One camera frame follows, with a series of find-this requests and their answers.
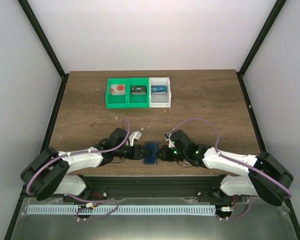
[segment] wooden table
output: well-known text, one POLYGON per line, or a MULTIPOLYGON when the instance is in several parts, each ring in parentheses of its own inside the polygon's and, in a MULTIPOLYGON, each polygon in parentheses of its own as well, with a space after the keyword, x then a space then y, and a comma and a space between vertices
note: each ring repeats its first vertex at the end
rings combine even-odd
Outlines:
MULTIPOLYGON (((126 117, 131 130, 142 133, 138 144, 165 144, 164 133, 188 118, 206 118, 220 133, 219 149, 240 154, 258 154, 259 147, 235 70, 73 71, 66 84, 50 146, 57 151, 83 150, 108 138, 122 127, 126 117), (108 78, 170 77, 171 108, 107 109, 108 78)), ((198 144, 213 146, 214 130, 201 121, 181 128, 198 144)), ((125 160, 76 174, 95 176, 219 175, 224 172, 201 167, 181 167, 158 160, 125 160)))

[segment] small box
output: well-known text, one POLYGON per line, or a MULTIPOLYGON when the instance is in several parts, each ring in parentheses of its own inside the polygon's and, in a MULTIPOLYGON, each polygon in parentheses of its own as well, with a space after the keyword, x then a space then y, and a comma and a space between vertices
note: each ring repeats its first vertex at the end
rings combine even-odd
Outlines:
POLYGON ((159 144, 157 142, 146 142, 145 147, 151 151, 151 155, 147 156, 143 159, 144 164, 151 164, 156 165, 157 164, 157 157, 156 153, 158 151, 159 144))
POLYGON ((132 95, 146 95, 147 87, 144 85, 131 86, 131 94, 132 95))
POLYGON ((111 95, 126 95, 126 85, 111 84, 111 95))
POLYGON ((167 94, 168 88, 166 85, 152 85, 151 94, 167 94))

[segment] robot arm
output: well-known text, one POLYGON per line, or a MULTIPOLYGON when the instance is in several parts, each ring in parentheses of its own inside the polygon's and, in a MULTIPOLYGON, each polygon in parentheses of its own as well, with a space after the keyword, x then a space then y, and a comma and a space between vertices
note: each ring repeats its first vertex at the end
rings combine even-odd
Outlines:
POLYGON ((55 194, 72 194, 75 196, 89 195, 87 185, 89 183, 83 176, 67 175, 84 168, 97 168, 109 164, 114 157, 130 160, 141 160, 151 152, 142 145, 134 145, 134 140, 141 136, 140 132, 133 132, 129 136, 127 144, 110 152, 100 153, 98 151, 111 150, 121 144, 127 135, 122 128, 115 129, 109 138, 98 144, 81 151, 63 152, 49 147, 21 173, 20 177, 28 185, 32 177, 43 165, 56 157, 63 156, 51 166, 44 169, 31 184, 30 191, 38 201, 45 200, 55 194))
POLYGON ((281 206, 287 195, 284 190, 257 172, 229 161, 221 155, 259 169, 287 189, 294 179, 292 174, 267 152, 262 152, 259 155, 241 155, 219 151, 222 153, 219 155, 212 146, 195 144, 182 130, 177 130, 169 136, 165 135, 165 137, 169 144, 164 145, 156 154, 162 161, 179 162, 187 160, 194 167, 220 169, 238 175, 222 175, 219 189, 214 193, 216 196, 259 196, 269 204, 281 206))

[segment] cable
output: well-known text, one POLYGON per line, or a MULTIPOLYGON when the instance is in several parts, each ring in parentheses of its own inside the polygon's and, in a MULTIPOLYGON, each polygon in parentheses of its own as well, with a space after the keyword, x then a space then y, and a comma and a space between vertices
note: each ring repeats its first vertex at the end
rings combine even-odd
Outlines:
POLYGON ((228 157, 228 156, 225 156, 223 155, 219 150, 218 150, 218 143, 219 143, 219 132, 217 130, 217 128, 211 123, 209 122, 208 120, 204 119, 204 118, 200 118, 200 117, 193 117, 193 118, 189 118, 187 120, 184 120, 182 121, 181 123, 179 123, 176 127, 174 127, 171 131, 168 132, 168 135, 171 135, 178 127, 180 127, 182 124, 185 124, 186 122, 189 122, 189 121, 193 121, 193 120, 201 120, 201 121, 204 121, 206 123, 208 123, 211 127, 213 127, 215 133, 216 133, 216 141, 215 141, 215 144, 214 144, 214 148, 215 148, 215 151, 217 152, 217 154, 221 157, 223 157, 224 159, 227 159, 231 162, 234 162, 236 164, 239 164, 239 165, 242 165, 258 174, 260 174, 261 176, 263 176, 264 178, 268 179, 270 182, 272 182, 273 184, 277 185, 279 188, 281 188, 282 190, 284 190, 286 193, 287 193, 287 197, 288 198, 291 198, 292 197, 292 193, 291 191, 289 191, 289 189, 287 189, 285 186, 283 186, 280 182, 274 180, 272 177, 268 176, 267 174, 265 174, 263 171, 260 171, 259 169, 253 167, 253 166, 250 166, 242 161, 238 161, 234 158, 231 158, 231 157, 228 157))
MULTIPOLYGON (((190 163, 191 160, 188 158, 185 149, 183 149, 183 154, 185 155, 185 158, 187 159, 188 163, 190 163)), ((183 167, 183 168, 192 168, 192 167, 193 167, 192 165, 191 165, 191 166, 183 166, 183 165, 181 165, 178 161, 177 161, 176 163, 177 163, 179 166, 183 167)))
MULTIPOLYGON (((107 212, 107 213, 104 214, 104 215, 101 215, 101 216, 98 216, 98 217, 94 217, 94 218, 90 218, 90 217, 89 217, 89 218, 84 218, 84 219, 85 219, 85 221, 91 221, 91 220, 103 219, 103 218, 105 218, 105 217, 108 217, 110 214, 114 213, 114 212, 118 209, 118 207, 119 207, 119 205, 117 205, 113 210, 107 212)), ((80 220, 79 213, 80 213, 81 211, 83 211, 83 210, 90 210, 90 208, 84 207, 84 208, 79 209, 79 210, 76 212, 75 216, 76 216, 76 219, 77 219, 78 221, 80 220)))
POLYGON ((232 204, 232 206, 233 206, 233 209, 235 209, 236 198, 235 198, 235 196, 232 196, 232 198, 233 198, 233 204, 232 204))
POLYGON ((109 162, 110 164, 120 164, 122 163, 124 160, 126 160, 125 158, 121 161, 112 161, 112 162, 109 162))
MULTIPOLYGON (((246 214, 249 212, 249 210, 251 209, 252 203, 253 203, 253 197, 250 196, 249 206, 248 206, 248 208, 247 208, 242 214, 240 214, 239 216, 235 216, 235 217, 231 217, 231 218, 226 218, 225 220, 226 220, 226 221, 229 221, 229 220, 236 220, 236 219, 242 218, 244 215, 246 215, 246 214)), ((222 217, 219 217, 217 214, 215 214, 215 216, 216 216, 219 220, 224 219, 224 218, 222 218, 222 217)))
MULTIPOLYGON (((97 192, 92 193, 91 196, 97 196, 99 200, 102 199, 101 195, 100 195, 99 193, 97 193, 97 192)), ((96 208, 96 207, 99 206, 99 205, 100 205, 100 203, 96 203, 94 207, 96 208)), ((81 208, 81 209, 78 208, 78 211, 75 213, 75 216, 74 216, 74 217, 77 219, 78 222, 79 222, 79 220, 80 220, 80 218, 81 218, 81 217, 79 217, 79 213, 80 213, 82 210, 85 210, 85 209, 90 209, 90 208, 87 208, 87 207, 81 208)))
POLYGON ((176 162, 179 166, 183 167, 183 168, 192 168, 193 166, 183 166, 181 165, 178 161, 176 162))
MULTIPOLYGON (((127 128, 127 131, 126 131, 126 136, 124 138, 124 140, 118 145, 118 146, 115 146, 111 149, 106 149, 106 150, 92 150, 92 151, 89 151, 89 153, 91 154, 96 154, 96 153, 108 153, 108 152, 111 152, 111 151, 114 151, 118 148, 120 148, 123 144, 125 144, 127 142, 127 139, 129 137, 129 134, 130 134, 130 122, 127 118, 124 118, 123 119, 123 123, 124 122, 127 122, 127 125, 128 125, 128 128, 127 128)), ((86 154, 87 153, 87 150, 80 150, 80 151, 73 151, 73 152, 70 152, 71 155, 79 155, 79 154, 86 154)), ((49 167, 51 164, 55 163, 56 161, 62 159, 62 158, 65 158, 65 157, 68 157, 68 154, 64 154, 64 155, 61 155, 61 156, 57 156, 56 158, 50 160, 49 162, 47 162, 45 165, 43 165, 34 175, 33 177, 30 179, 29 183, 27 184, 26 186, 26 193, 28 195, 32 195, 31 191, 30 191, 30 188, 31 188, 31 185, 33 184, 33 182, 36 180, 36 178, 39 176, 40 173, 42 173, 47 167, 49 167)), ((74 195, 72 194, 68 194, 70 197, 72 197, 73 199, 76 199, 78 201, 81 201, 83 203, 86 203, 86 200, 84 199, 81 199, 81 198, 78 198, 78 197, 75 197, 74 195)), ((88 201, 88 203, 108 203, 108 201, 88 201)))

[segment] gray wall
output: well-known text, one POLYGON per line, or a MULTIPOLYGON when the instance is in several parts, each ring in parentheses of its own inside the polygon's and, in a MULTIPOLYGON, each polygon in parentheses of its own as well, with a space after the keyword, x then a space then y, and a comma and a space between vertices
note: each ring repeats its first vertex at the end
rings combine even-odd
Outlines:
POLYGON ((275 1, 29 0, 66 72, 239 69, 275 1))
POLYGON ((0 240, 36 155, 60 77, 16 0, 0 0, 0 240))
POLYGON ((300 223, 300 0, 288 0, 244 81, 267 150, 294 175, 300 223))

